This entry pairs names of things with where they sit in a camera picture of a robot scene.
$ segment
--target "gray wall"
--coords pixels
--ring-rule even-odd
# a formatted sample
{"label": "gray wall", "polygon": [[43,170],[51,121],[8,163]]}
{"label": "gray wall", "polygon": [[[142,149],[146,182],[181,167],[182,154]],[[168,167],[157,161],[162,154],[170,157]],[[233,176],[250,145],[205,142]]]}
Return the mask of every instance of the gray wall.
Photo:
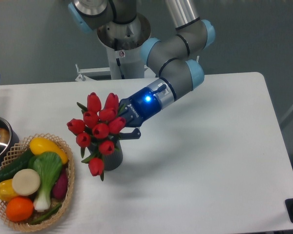
{"label": "gray wall", "polygon": [[[216,29],[215,43],[200,54],[206,74],[262,73],[280,118],[293,103],[293,0],[195,2]],[[108,66],[96,34],[77,28],[68,3],[0,1],[1,84],[73,81],[75,63],[81,69]],[[149,19],[154,37],[174,34],[163,0],[139,0],[138,11]],[[283,135],[293,162],[293,122]]]}

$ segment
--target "gray vase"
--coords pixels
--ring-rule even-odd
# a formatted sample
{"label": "gray vase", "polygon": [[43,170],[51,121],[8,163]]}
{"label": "gray vase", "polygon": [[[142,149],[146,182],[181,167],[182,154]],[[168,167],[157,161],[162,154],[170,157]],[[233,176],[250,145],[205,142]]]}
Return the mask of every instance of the gray vase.
{"label": "gray vase", "polygon": [[[112,171],[118,168],[123,161],[123,151],[122,151],[121,143],[119,140],[117,141],[116,145],[119,148],[119,150],[114,150],[114,153],[110,155],[106,155],[104,157],[105,171]],[[94,151],[94,146],[88,147],[88,150],[90,151],[90,153],[92,153]]]}

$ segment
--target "yellow squash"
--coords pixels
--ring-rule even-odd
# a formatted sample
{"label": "yellow squash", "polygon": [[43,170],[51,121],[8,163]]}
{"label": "yellow squash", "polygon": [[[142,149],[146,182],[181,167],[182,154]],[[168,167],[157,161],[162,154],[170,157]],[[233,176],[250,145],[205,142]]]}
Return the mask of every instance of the yellow squash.
{"label": "yellow squash", "polygon": [[29,148],[34,155],[41,155],[44,152],[55,152],[60,156],[62,164],[66,164],[68,162],[66,153],[49,139],[36,137],[30,141]]}
{"label": "yellow squash", "polygon": [[4,180],[0,183],[0,199],[10,201],[19,196],[12,187],[12,179]]}

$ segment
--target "wicker basket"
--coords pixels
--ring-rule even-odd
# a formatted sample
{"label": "wicker basket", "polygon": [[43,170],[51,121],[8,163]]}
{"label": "wicker basket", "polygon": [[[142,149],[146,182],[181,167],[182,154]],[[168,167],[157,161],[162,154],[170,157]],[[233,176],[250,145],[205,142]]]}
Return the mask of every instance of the wicker basket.
{"label": "wicker basket", "polygon": [[34,136],[29,136],[27,138],[24,138],[23,141],[20,141],[19,143],[15,144],[14,147],[11,148],[11,150],[7,153],[7,155],[4,157],[4,161],[2,162],[1,169],[6,167],[9,163],[11,163],[14,159],[19,157],[28,147],[29,142],[35,138],[35,137],[44,137],[46,139],[52,140],[55,142],[59,147],[61,147],[68,156],[68,166],[66,168],[66,173],[68,175],[68,189],[66,193],[66,197],[63,200],[56,200],[54,198],[51,198],[51,207],[54,207],[59,202],[62,203],[62,206],[58,210],[58,212],[54,215],[52,215],[48,220],[43,221],[40,224],[36,225],[29,225],[28,222],[33,220],[34,218],[39,217],[40,215],[43,215],[44,212],[36,212],[34,211],[33,215],[26,221],[23,222],[11,222],[5,214],[5,209],[7,202],[0,200],[0,217],[4,221],[5,225],[8,227],[14,229],[15,231],[21,231],[21,232],[35,232],[42,230],[44,228],[49,227],[50,225],[54,224],[56,221],[60,219],[60,217],[65,213],[67,207],[69,206],[69,203],[72,198],[73,194],[73,188],[74,188],[74,178],[75,178],[75,167],[74,167],[74,159],[73,154],[69,146],[65,141],[63,141],[58,136],[54,136],[51,134],[36,134]]}

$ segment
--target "red tulip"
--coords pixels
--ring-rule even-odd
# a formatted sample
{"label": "red tulip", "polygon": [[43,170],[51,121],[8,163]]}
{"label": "red tulip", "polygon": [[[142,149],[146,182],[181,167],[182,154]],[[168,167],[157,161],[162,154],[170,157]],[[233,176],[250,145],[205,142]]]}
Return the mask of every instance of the red tulip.
{"label": "red tulip", "polygon": [[109,129],[108,126],[105,123],[99,123],[92,129],[92,134],[97,139],[103,139],[108,136]]}
{"label": "red tulip", "polygon": [[86,148],[90,145],[91,143],[91,137],[88,133],[80,133],[76,137],[76,143],[82,147]]}
{"label": "red tulip", "polygon": [[101,110],[101,101],[96,93],[91,93],[87,97],[87,109],[88,111],[93,111],[95,113]]}
{"label": "red tulip", "polygon": [[114,152],[114,143],[110,140],[103,141],[99,145],[99,151],[103,155],[110,155]]}
{"label": "red tulip", "polygon": [[99,121],[99,116],[97,113],[92,111],[87,111],[84,113],[84,122],[89,128],[93,128]]}
{"label": "red tulip", "polygon": [[104,163],[101,159],[95,157],[89,161],[88,167],[92,176],[99,176],[104,170]]}
{"label": "red tulip", "polygon": [[73,134],[77,135],[84,131],[86,124],[81,119],[72,119],[67,123],[67,126]]}
{"label": "red tulip", "polygon": [[123,117],[117,117],[108,124],[109,132],[118,134],[126,125],[126,120]]}
{"label": "red tulip", "polygon": [[99,118],[101,121],[110,122],[115,119],[117,111],[114,108],[103,109],[99,112]]}
{"label": "red tulip", "polygon": [[118,96],[116,94],[110,93],[106,98],[104,109],[114,108],[116,112],[118,112],[118,107]]}

